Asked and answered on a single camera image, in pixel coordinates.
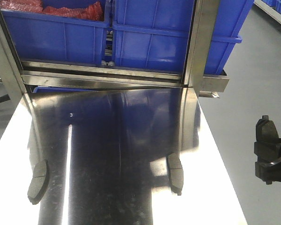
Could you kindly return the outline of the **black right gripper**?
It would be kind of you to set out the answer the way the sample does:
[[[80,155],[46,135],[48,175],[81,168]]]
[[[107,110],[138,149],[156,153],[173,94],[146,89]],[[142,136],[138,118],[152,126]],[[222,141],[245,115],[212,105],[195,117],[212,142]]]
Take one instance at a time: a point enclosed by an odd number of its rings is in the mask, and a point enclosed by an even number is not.
[[[254,143],[256,155],[271,155],[264,162],[255,162],[255,176],[266,184],[281,182],[281,138],[277,143],[256,141]]]

